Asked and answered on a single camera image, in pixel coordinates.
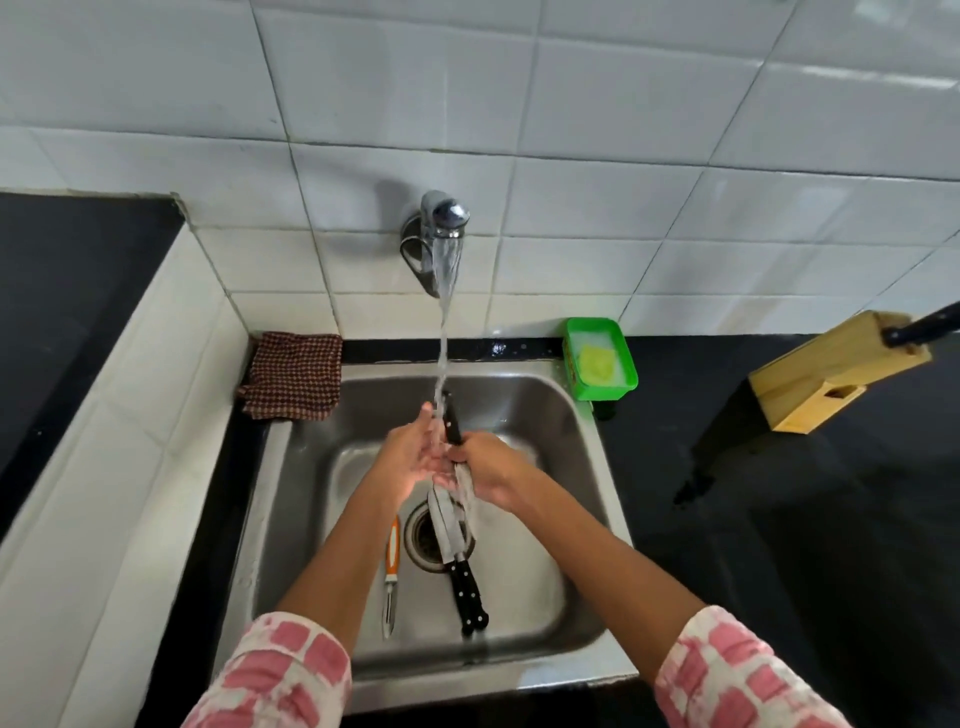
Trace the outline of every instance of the water stream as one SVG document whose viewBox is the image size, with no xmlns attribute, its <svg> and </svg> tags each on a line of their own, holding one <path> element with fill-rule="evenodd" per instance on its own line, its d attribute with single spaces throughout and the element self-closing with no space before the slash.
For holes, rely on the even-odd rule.
<svg viewBox="0 0 960 728">
<path fill-rule="evenodd" d="M 437 293 L 440 294 L 440 356 L 437 358 L 437 386 L 433 401 L 437 405 L 436 417 L 444 418 L 444 385 L 449 366 L 446 342 L 446 320 L 450 314 L 450 301 L 453 299 L 453 287 L 457 282 L 457 270 L 460 268 L 460 255 L 463 239 L 438 238 L 433 243 L 433 269 L 437 280 Z"/>
</svg>

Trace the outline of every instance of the pink and white sleeve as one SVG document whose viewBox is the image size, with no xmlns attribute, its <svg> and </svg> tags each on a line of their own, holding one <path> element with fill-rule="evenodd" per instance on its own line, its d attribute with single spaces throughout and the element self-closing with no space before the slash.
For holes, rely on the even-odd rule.
<svg viewBox="0 0 960 728">
<path fill-rule="evenodd" d="M 722 607 L 707 607 L 686 624 L 654 695 L 670 728 L 850 728 Z"/>
<path fill-rule="evenodd" d="M 336 728 L 350 695 L 336 638 L 285 612 L 257 618 L 183 728 Z"/>
</svg>

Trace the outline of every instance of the kitchen knife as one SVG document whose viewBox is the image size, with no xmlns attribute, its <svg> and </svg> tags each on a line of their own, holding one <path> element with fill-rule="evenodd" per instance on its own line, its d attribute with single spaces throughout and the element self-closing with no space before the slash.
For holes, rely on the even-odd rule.
<svg viewBox="0 0 960 728">
<path fill-rule="evenodd" d="M 943 338 L 960 328 L 960 301 L 917 319 L 900 328 L 885 328 L 880 332 L 884 345 L 893 349 L 908 344 L 927 344 Z"/>
<path fill-rule="evenodd" d="M 490 617 L 483 610 L 480 590 L 467 561 L 464 534 L 460 530 L 450 493 L 435 485 L 427 491 L 426 500 L 440 556 L 450 576 L 463 634 L 468 637 L 474 631 L 486 629 Z"/>
<path fill-rule="evenodd" d="M 453 398 L 445 389 L 442 396 L 444 398 L 444 431 L 446 432 L 446 441 L 450 445 L 462 445 L 464 443 L 464 437 L 460 431 L 460 423 L 457 420 L 456 410 L 453 408 Z M 476 501 L 476 495 L 473 491 L 473 473 L 470 472 L 470 467 L 467 463 L 454 463 L 453 475 L 457 481 L 457 500 L 460 501 L 460 505 L 463 507 L 464 514 L 467 518 L 468 533 L 472 533 L 473 538 L 476 538 L 477 529 L 473 517 L 473 503 Z"/>
<path fill-rule="evenodd" d="M 396 621 L 396 581 L 400 566 L 400 516 L 394 516 L 387 539 L 386 576 L 383 595 L 383 639 L 389 640 Z"/>
</svg>

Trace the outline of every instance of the hand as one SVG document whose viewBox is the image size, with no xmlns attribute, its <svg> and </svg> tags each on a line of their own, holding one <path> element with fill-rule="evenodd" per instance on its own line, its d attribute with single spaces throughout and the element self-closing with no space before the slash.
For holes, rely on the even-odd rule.
<svg viewBox="0 0 960 728">
<path fill-rule="evenodd" d="M 539 472 L 519 451 L 492 432 L 467 432 L 464 443 L 450 447 L 446 456 L 453 462 L 469 465 L 477 497 L 508 512 L 513 510 L 517 489 Z M 441 473 L 434 479 L 445 487 L 453 486 L 448 475 Z"/>
<path fill-rule="evenodd" d="M 442 428 L 433 416 L 433 405 L 425 402 L 413 422 L 387 433 L 367 478 L 382 483 L 399 506 L 419 481 L 450 470 L 440 446 Z"/>
</svg>

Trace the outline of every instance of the faucet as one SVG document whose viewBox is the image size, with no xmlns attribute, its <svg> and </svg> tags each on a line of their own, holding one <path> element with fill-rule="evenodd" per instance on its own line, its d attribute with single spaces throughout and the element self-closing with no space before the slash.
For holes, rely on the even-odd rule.
<svg viewBox="0 0 960 728">
<path fill-rule="evenodd" d="M 438 240 L 455 240 L 458 247 L 463 246 L 469 219 L 469 210 L 456 198 L 431 189 L 420 198 L 420 211 L 400 229 L 400 255 L 423 290 L 435 299 L 440 293 L 433 266 L 434 245 Z"/>
</svg>

